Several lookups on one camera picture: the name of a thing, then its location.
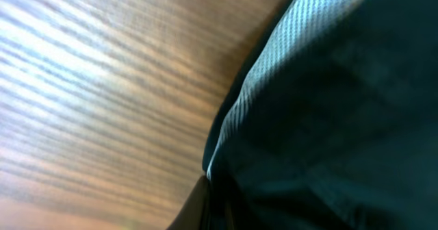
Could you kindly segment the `black shorts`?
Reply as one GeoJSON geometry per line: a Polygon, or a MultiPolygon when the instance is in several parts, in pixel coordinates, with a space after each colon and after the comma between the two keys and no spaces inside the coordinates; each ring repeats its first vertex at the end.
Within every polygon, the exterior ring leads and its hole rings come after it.
{"type": "Polygon", "coordinates": [[[202,229],[436,229],[437,0],[289,0],[203,170],[202,229]]]}

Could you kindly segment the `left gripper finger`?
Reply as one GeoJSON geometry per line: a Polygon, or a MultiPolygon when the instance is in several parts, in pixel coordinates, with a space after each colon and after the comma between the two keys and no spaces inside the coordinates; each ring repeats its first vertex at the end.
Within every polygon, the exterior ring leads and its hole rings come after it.
{"type": "Polygon", "coordinates": [[[203,175],[199,178],[183,204],[180,212],[167,230],[202,230],[206,229],[205,215],[208,214],[209,181],[203,175]]]}

